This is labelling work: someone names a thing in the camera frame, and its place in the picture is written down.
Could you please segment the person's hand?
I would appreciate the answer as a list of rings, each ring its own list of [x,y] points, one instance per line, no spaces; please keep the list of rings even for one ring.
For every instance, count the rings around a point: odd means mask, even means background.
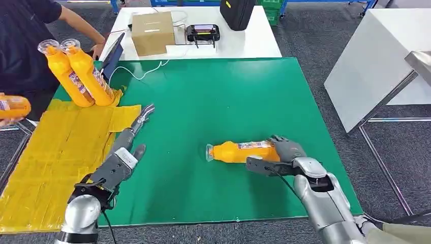
[[[8,127],[8,126],[13,126],[16,123],[22,121],[23,119],[24,119],[24,117],[1,119],[1,121],[0,121],[0,128],[3,129],[3,128]]]
[[[104,46],[105,46],[105,43],[98,43],[90,49],[91,52],[93,53],[92,54],[93,60],[99,59],[99,57],[101,56],[101,53],[103,51]]]

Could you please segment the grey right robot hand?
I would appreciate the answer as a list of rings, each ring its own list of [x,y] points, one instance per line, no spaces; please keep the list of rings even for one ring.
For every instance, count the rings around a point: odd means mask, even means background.
[[[295,158],[306,157],[306,153],[297,142],[278,135],[271,135],[268,139],[274,148],[281,162],[289,163]]]

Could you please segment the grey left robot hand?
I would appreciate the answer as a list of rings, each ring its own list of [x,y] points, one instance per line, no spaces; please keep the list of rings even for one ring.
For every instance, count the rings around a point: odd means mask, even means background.
[[[132,124],[120,132],[106,160],[90,176],[91,186],[98,186],[113,192],[122,181],[132,175],[134,168],[146,151],[145,144],[141,144],[131,152],[133,141],[154,110],[153,104],[145,106]]]

